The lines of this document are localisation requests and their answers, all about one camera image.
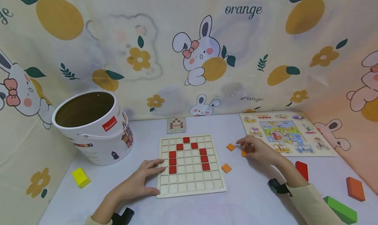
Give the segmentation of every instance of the wooden peg puzzle board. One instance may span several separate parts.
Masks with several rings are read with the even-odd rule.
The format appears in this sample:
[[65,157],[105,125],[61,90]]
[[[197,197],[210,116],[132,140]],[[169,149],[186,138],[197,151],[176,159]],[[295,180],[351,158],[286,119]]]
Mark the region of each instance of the wooden peg puzzle board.
[[159,158],[166,170],[157,176],[157,198],[227,190],[211,135],[162,138]]
[[247,135],[261,138],[283,156],[338,155],[302,112],[240,113],[240,117]]

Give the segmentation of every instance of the beige sleeve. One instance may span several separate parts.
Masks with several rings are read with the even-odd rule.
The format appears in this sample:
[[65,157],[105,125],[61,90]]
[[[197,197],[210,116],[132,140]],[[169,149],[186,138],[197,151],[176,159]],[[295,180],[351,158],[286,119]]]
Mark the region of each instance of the beige sleeve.
[[344,223],[324,202],[313,184],[292,188],[286,183],[291,201],[308,225],[343,225]]
[[100,223],[98,223],[98,222],[93,221],[93,220],[92,220],[92,217],[89,216],[89,217],[87,218],[87,220],[85,221],[85,224],[84,224],[84,225],[112,225],[112,224],[113,224],[113,221],[112,221],[112,220],[110,220],[110,222],[107,223],[107,224],[100,224]]

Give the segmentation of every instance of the wooden grid board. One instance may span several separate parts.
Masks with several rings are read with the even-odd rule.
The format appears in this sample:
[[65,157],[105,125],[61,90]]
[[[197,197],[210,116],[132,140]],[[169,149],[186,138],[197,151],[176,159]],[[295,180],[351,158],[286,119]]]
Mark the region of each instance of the wooden grid board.
[[166,170],[157,176],[157,198],[227,190],[211,135],[162,138],[159,158]]

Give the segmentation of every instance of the cartoon rabbit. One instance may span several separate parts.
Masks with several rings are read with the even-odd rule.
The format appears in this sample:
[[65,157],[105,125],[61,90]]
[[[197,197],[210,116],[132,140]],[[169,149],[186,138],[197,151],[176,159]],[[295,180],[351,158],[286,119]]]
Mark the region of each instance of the cartoon rabbit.
[[212,19],[206,16],[199,27],[199,39],[193,40],[184,33],[178,33],[172,42],[173,50],[177,53],[182,51],[184,55],[184,68],[189,71],[185,85],[198,86],[205,83],[206,79],[202,76],[205,69],[202,64],[210,58],[218,57],[220,46],[216,39],[210,36]]
[[334,131],[339,130],[343,126],[339,119],[331,120],[327,125],[324,125],[323,123],[315,123],[314,125],[333,148],[340,147],[344,151],[350,149],[350,143],[348,140],[344,138],[336,138],[333,134]]
[[350,108],[353,111],[361,111],[366,102],[378,98],[378,50],[369,54],[362,61],[362,66],[370,67],[370,71],[361,78],[365,86],[357,91],[349,91],[346,94],[346,97],[350,100]]
[[39,97],[25,71],[17,63],[12,63],[1,50],[0,68],[8,73],[8,78],[0,83],[0,110],[8,105],[14,106],[24,116],[38,114],[43,126],[50,129],[54,107]]
[[221,105],[220,100],[213,100],[209,104],[205,104],[206,95],[197,97],[197,104],[189,109],[189,113],[193,116],[207,116],[214,113],[214,108]]

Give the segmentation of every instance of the yellow wooden block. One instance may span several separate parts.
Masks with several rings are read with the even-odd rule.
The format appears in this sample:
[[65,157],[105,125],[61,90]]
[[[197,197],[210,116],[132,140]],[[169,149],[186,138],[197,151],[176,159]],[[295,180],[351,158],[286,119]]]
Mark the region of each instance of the yellow wooden block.
[[87,177],[87,175],[85,174],[82,168],[78,168],[75,171],[73,171],[72,176],[75,179],[76,184],[80,188],[85,187],[91,182],[91,180]]

